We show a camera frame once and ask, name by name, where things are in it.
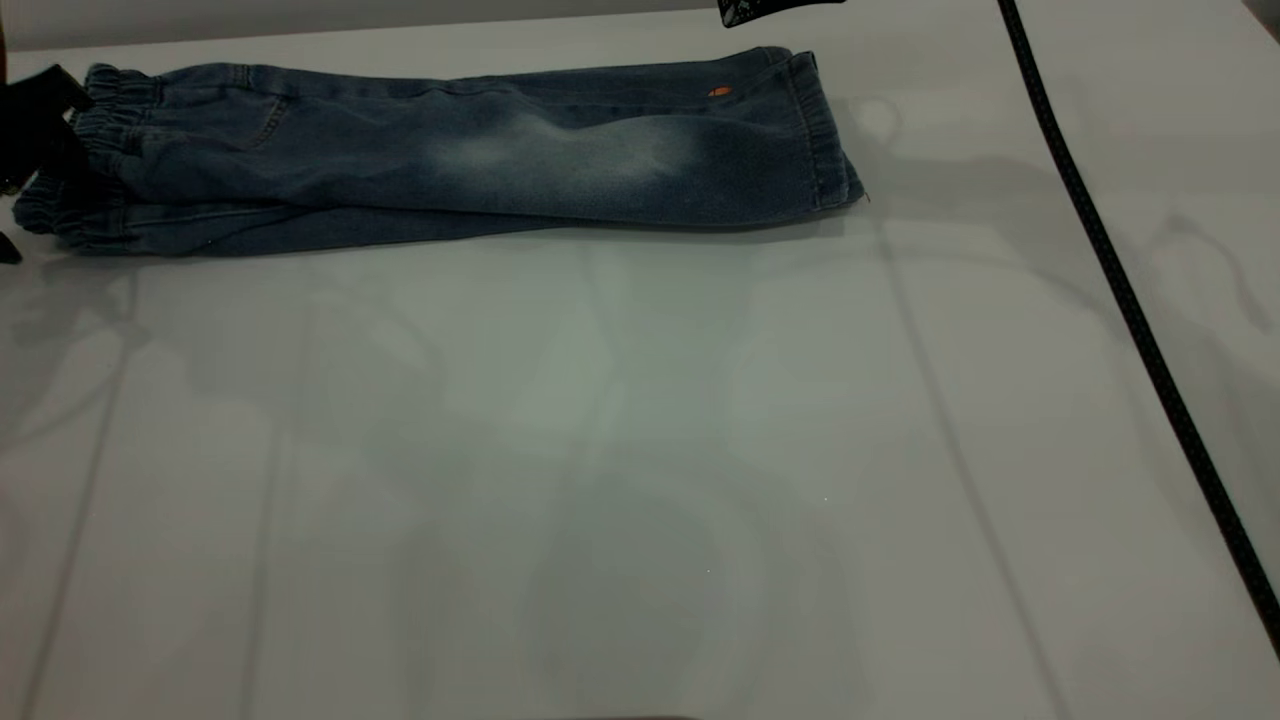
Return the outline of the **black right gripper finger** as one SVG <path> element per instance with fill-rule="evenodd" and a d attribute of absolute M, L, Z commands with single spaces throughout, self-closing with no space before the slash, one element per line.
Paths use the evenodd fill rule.
<path fill-rule="evenodd" d="M 722 26 L 736 28 L 801 6 L 844 4 L 844 0 L 719 0 Z"/>

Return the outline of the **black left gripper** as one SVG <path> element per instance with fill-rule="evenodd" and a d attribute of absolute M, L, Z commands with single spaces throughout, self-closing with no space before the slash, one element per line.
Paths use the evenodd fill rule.
<path fill-rule="evenodd" d="M 1 132 L 35 135 L 51 129 L 70 111 L 86 111 L 93 100 L 84 86 L 61 65 L 4 85 L 1 90 Z M 73 176 L 86 168 L 84 149 L 74 135 L 41 135 L 3 138 L 1 192 L 17 196 L 41 172 Z M 17 246 L 0 234 L 0 263 L 18 265 L 23 256 Z"/>

